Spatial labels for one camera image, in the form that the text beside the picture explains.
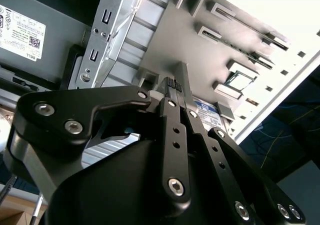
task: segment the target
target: barcode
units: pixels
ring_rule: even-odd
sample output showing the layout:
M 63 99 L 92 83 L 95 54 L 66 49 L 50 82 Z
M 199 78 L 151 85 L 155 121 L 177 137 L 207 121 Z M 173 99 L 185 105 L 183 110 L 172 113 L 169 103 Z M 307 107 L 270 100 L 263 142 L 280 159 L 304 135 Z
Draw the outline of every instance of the barcode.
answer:
M 39 49 L 40 48 L 40 40 L 37 39 L 37 38 L 34 38 L 32 36 L 30 36 L 30 39 L 29 39 L 29 45 L 36 48 L 36 49 Z

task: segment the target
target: mounting hole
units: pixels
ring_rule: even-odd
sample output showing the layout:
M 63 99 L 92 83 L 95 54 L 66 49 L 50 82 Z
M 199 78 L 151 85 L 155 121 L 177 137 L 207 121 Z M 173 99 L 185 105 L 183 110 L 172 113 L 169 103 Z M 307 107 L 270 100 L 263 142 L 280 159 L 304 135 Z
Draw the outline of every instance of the mounting hole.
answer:
M 143 99 L 146 99 L 146 98 L 147 98 L 147 95 L 146 95 L 144 92 L 142 92 L 142 91 L 138 91 L 138 96 L 139 96 L 140 98 L 143 98 Z
M 81 80 L 82 80 L 83 82 L 85 82 L 85 83 L 88 83 L 88 82 L 90 81 L 90 76 L 89 76 L 88 74 L 86 74 L 86 73 L 82 73 L 82 74 L 80 75 L 80 78 L 81 78 Z
M 220 168 L 222 168 L 222 169 L 225 169 L 225 168 L 226 168 L 226 166 L 225 166 L 222 162 L 219 162 L 219 166 L 220 166 Z
M 177 143 L 177 142 L 175 142 L 175 141 L 172 143 L 172 145 L 173 145 L 176 149 L 179 149 L 179 148 L 180 148 L 179 143 Z

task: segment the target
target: sticker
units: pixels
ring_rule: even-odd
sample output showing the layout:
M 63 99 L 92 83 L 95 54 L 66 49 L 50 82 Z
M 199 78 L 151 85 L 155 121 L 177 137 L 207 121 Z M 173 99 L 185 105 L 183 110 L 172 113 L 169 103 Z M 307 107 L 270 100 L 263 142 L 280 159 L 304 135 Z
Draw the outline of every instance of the sticker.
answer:
M 203 123 L 204 129 L 209 131 L 211 128 L 220 128 L 225 131 L 218 110 L 212 105 L 195 101 L 199 111 L 198 115 Z
M 0 5 L 0 48 L 37 61 L 45 34 L 46 25 Z

